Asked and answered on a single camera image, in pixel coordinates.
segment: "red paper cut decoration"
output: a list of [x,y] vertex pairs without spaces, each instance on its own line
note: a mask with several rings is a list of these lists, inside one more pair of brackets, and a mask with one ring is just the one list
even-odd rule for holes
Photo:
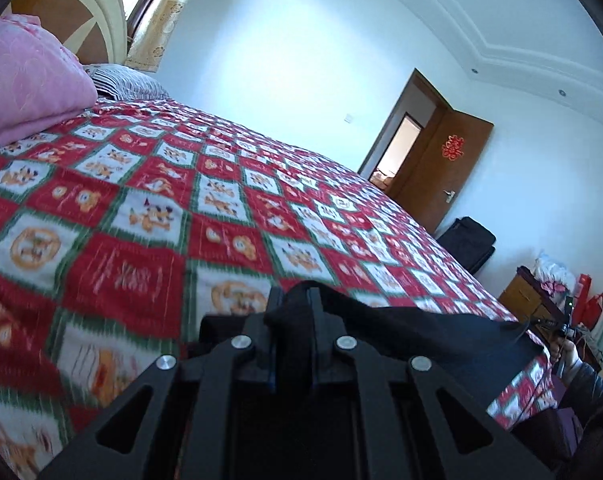
[[464,144],[464,138],[456,135],[448,136],[448,140],[441,147],[441,154],[448,160],[457,160],[463,156],[461,147]]

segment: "curtain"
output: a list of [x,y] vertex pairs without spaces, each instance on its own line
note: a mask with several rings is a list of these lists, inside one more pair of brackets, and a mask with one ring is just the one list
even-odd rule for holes
[[135,32],[124,63],[130,68],[157,72],[170,35],[188,0],[154,0]]

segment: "metal screw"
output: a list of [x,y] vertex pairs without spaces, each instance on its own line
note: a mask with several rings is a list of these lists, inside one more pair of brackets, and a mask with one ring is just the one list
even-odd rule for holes
[[410,365],[418,372],[427,372],[433,366],[433,363],[428,357],[417,356],[411,359]]
[[357,339],[349,335],[342,335],[337,340],[337,346],[342,350],[352,350],[357,346]]
[[162,355],[162,357],[158,357],[155,361],[157,368],[160,370],[170,370],[178,363],[178,360],[175,359],[172,355]]
[[253,340],[247,335],[236,335],[230,342],[237,350],[243,350],[253,344]]

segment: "dresser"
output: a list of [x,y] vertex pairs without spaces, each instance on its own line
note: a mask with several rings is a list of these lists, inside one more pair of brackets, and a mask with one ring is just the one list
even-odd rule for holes
[[[552,302],[548,293],[541,288],[528,267],[519,267],[515,277],[499,296],[499,303],[504,305],[517,319],[525,323],[531,317],[564,320],[564,313]],[[550,343],[552,332],[538,326],[531,327],[531,332],[546,345]],[[579,357],[590,364],[597,372],[601,369],[597,359],[585,341],[577,343]]]

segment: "pink blanket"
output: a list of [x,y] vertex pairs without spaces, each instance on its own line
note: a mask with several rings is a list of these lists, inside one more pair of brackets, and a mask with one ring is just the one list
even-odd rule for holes
[[96,100],[76,56],[39,18],[0,18],[0,146],[73,117]]

